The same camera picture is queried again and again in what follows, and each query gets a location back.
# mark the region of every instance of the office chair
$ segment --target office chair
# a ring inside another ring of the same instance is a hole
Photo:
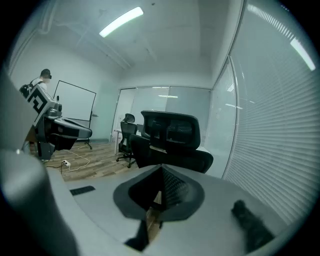
[[[141,136],[131,135],[130,144],[139,168],[168,164],[205,173],[213,156],[197,150],[200,145],[198,119],[191,115],[142,111]]]
[[[125,114],[125,118],[123,119],[123,121],[120,123],[122,140],[119,143],[119,152],[122,152],[123,156],[118,157],[116,161],[119,162],[119,159],[129,158],[129,164],[127,166],[128,168],[131,168],[131,165],[136,162],[135,160],[131,162],[131,158],[135,159],[135,157],[133,156],[129,139],[130,135],[135,135],[137,133],[138,127],[133,123],[134,121],[135,116],[133,114],[127,113]]]

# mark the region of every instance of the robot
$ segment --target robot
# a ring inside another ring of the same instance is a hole
[[[77,139],[92,136],[91,129],[63,117],[63,106],[38,84],[28,90],[24,85],[22,89],[27,102],[37,113],[31,132],[35,135],[39,159],[50,160],[55,150],[69,150]]]

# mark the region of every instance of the white wall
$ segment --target white wall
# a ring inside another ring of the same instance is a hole
[[[92,139],[109,139],[118,93],[119,72],[83,58],[77,52],[37,35],[25,49],[13,70],[11,79],[17,89],[50,69],[52,79],[47,86],[53,96],[59,80],[96,92],[91,122]]]
[[[243,0],[221,1],[227,4],[227,15],[218,19],[215,28],[219,28],[219,35],[213,39],[211,52],[212,82],[216,83],[223,65],[225,64],[229,49],[238,28],[238,22],[242,12]]]
[[[207,58],[166,58],[136,64],[121,75],[120,88],[141,86],[190,86],[212,88]]]
[[[28,47],[33,36],[36,34],[41,22],[44,7],[45,5],[40,5],[37,11],[32,13],[27,22],[23,25],[23,28],[16,35],[15,42],[12,44],[8,59],[6,60],[9,75],[12,74],[20,55],[23,53],[24,49]]]

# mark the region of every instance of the person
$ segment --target person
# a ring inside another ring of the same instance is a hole
[[[45,68],[41,71],[39,78],[36,78],[32,81],[32,85],[35,86],[36,84],[39,84],[41,88],[47,90],[47,84],[50,83],[51,78],[52,76],[50,70]]]
[[[43,88],[45,91],[47,90],[47,84],[50,83],[52,76],[50,73],[50,70],[45,68],[44,70],[41,71],[40,76],[36,79],[34,79],[31,84],[33,86],[36,86],[37,84]],[[30,142],[36,142],[36,133],[35,133],[35,129],[32,127],[25,139],[25,142],[22,146],[22,151],[26,154],[30,154]]]

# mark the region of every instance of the white desk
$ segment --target white desk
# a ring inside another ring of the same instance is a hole
[[[116,154],[118,153],[119,134],[121,134],[122,132],[121,132],[121,129],[114,129],[113,131],[116,132],[116,137],[115,137],[115,142],[114,142],[114,154],[116,155]],[[140,132],[140,131],[137,131],[137,132],[136,132],[136,135],[141,136],[141,132]],[[198,147],[196,150],[210,153],[210,152],[209,152],[208,150],[206,150],[203,146]]]

